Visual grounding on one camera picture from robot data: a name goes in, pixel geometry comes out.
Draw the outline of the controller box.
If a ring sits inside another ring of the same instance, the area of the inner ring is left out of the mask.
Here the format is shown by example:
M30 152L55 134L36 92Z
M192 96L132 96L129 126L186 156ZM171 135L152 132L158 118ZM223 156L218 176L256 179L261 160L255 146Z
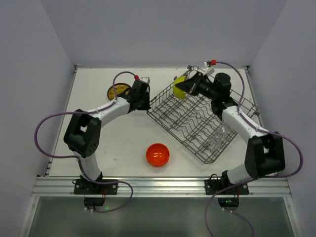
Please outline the controller box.
M85 197L83 204L87 209L95 209L97 206L103 206L105 199L102 197Z
M237 197L219 198L218 203L221 207L224 207L224 208L238 207L239 206L239 199Z

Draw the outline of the lime green bowl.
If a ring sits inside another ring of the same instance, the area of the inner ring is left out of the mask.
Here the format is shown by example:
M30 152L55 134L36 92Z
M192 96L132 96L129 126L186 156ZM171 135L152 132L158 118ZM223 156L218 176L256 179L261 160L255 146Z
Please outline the lime green bowl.
M181 83L181 82L184 82L186 80L186 76L182 76L182 77L176 77L174 79L174 82L173 82L173 87L172 87L172 91L173 91L173 95L178 98L178 99L181 99L181 100L184 100L185 97L186 97L186 93L184 91L182 91L181 89L177 88L176 85Z

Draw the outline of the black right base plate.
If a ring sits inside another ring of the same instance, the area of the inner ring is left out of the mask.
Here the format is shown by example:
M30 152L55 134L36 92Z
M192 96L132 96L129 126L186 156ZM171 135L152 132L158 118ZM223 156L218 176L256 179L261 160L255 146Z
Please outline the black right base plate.
M224 184L220 179L204 180L204 189L206 195L248 195L249 189L247 184L230 185Z

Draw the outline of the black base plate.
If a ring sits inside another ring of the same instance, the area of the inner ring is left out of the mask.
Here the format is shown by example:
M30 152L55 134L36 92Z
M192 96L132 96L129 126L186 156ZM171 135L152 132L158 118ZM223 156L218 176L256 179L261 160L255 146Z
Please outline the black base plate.
M204 180L204 189L206 195L248 195L249 189L247 184L230 185L224 184L220 179Z
M75 195L116 195L118 191L117 183L100 185L86 179L76 179L74 185Z

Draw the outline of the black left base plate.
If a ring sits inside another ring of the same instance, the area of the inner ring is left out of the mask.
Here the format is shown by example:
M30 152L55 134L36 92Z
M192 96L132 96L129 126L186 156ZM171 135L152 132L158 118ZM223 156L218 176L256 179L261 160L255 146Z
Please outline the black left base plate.
M100 185L86 179L76 179L74 185L75 195L116 195L118 191L117 183Z

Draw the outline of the orange bowl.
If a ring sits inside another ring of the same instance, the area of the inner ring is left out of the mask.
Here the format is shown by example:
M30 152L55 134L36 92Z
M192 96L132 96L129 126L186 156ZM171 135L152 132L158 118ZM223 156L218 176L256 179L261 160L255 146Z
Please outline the orange bowl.
M146 150L146 160L152 166L164 166L168 163L169 159L170 151L168 147L162 143L151 144Z

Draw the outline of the yellow patterned plate dark rim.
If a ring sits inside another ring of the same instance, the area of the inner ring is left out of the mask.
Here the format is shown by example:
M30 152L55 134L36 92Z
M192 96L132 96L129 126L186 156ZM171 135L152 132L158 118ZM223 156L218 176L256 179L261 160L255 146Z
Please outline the yellow patterned plate dark rim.
M131 86L127 83L116 83L115 84L115 90L117 92L117 95L121 94L121 93L128 93L129 89L131 88ZM114 89L113 87L109 87L108 91L107 91L107 98L111 101L115 98L115 94L114 94Z

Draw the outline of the right controller box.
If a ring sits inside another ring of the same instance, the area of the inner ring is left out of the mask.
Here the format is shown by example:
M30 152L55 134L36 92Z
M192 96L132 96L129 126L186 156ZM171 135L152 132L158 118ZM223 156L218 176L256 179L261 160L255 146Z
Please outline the right controller box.
M221 207L224 207L224 208L238 207L239 206L239 199L237 197L219 198L218 203Z

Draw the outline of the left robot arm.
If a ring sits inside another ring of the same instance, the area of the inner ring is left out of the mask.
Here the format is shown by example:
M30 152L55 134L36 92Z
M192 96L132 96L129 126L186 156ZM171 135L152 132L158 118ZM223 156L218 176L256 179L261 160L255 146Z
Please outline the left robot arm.
M99 182L102 177L95 152L99 145L101 129L111 121L132 111L150 108L150 86L146 78L136 80L129 91L95 110L76 110L64 135L64 143L79 157L81 177L89 182Z

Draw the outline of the aluminium mounting rail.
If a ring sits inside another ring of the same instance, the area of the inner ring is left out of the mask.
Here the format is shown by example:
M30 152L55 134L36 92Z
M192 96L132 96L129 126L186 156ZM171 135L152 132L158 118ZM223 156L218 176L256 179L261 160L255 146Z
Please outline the aluminium mounting rail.
M76 177L38 177L31 195L34 197L73 197ZM205 192L205 177L119 177L119 180L133 187L133 196L163 198L208 197ZM289 184L284 178L260 179L248 184L246 198L287 198L291 197Z

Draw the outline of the left controller box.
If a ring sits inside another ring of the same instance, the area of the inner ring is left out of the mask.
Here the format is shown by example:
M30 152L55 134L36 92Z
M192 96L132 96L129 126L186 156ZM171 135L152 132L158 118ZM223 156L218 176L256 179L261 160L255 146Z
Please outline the left controller box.
M105 199L102 197L85 197L83 204L87 209L95 209L97 206L103 206Z

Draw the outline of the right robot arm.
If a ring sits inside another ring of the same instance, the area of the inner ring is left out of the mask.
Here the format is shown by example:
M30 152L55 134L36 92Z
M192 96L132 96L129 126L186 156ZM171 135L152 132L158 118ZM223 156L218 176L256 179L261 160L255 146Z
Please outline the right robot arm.
M207 75L195 73L190 79L183 76L173 82L173 94L177 98L189 94L210 99L213 114L236 131L247 145L244 163L223 171L217 179L210 179L209 185L215 192L285 169L282 138L268 134L237 106L231 97L231 86L231 78L226 73L217 73L213 81Z

